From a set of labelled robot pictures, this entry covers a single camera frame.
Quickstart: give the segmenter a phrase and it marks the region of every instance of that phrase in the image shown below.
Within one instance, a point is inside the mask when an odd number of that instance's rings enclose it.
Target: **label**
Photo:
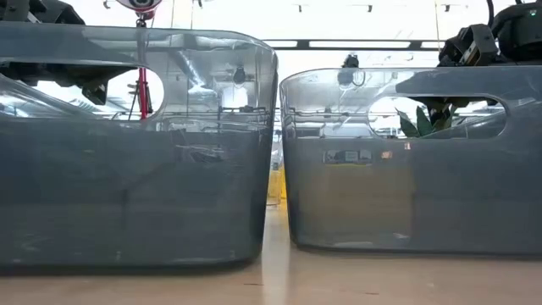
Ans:
[[[360,164],[366,165],[373,162],[373,154],[368,150],[346,151],[330,150],[324,152],[322,157],[324,164]]]

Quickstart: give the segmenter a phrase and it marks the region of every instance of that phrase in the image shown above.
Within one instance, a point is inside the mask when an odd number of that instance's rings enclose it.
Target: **plastic bin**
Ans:
[[[339,85],[345,73],[354,81]],[[540,76],[542,67],[502,66],[321,69],[284,80],[292,240],[359,251],[541,254]],[[371,127],[371,107],[385,97],[488,97],[504,108],[427,136],[389,138]]]
[[[1,265],[258,256],[277,87],[272,48],[226,31],[8,22],[0,41],[4,66],[143,66],[164,95],[150,118],[127,120],[0,75]],[[235,88],[247,94],[227,109],[240,66],[246,82]]]

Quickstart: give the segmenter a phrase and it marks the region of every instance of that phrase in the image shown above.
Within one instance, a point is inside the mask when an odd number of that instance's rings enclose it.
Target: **yellow object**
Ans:
[[[270,203],[280,202],[280,172],[271,170],[269,172],[268,199]]]
[[[285,168],[271,170],[269,173],[268,200],[271,204],[279,204],[286,200]]]
[[[285,166],[281,166],[280,172],[280,201],[286,201],[286,174]]]

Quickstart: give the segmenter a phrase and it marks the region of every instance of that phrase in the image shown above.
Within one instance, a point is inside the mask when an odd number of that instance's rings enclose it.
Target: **table surface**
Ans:
[[[2,305],[540,304],[542,262],[303,252],[269,207],[262,256],[219,273],[0,278]]]

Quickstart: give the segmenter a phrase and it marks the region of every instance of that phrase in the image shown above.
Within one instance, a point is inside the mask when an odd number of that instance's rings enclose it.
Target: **green leaf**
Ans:
[[[457,123],[456,123],[456,126],[461,125],[461,124],[465,121],[465,119],[467,119],[467,118],[461,118],[461,119],[459,119],[459,120],[457,121]]]
[[[418,125],[418,133],[420,136],[426,136],[433,132],[433,126],[425,115],[425,112],[419,106],[416,107],[416,124]]]
[[[446,119],[437,119],[433,125],[433,132],[444,130],[446,126]]]
[[[418,130],[416,129],[416,126],[414,126],[414,124],[410,121],[410,119],[408,118],[408,115],[402,111],[397,110],[397,108],[395,109],[395,111],[397,111],[397,114],[399,114],[399,117],[401,118],[401,121],[400,121],[401,130],[403,131],[405,136],[420,137],[420,134]]]
[[[457,110],[457,106],[456,105],[451,105],[450,107],[450,116],[454,116],[454,114],[456,113],[456,110]]]

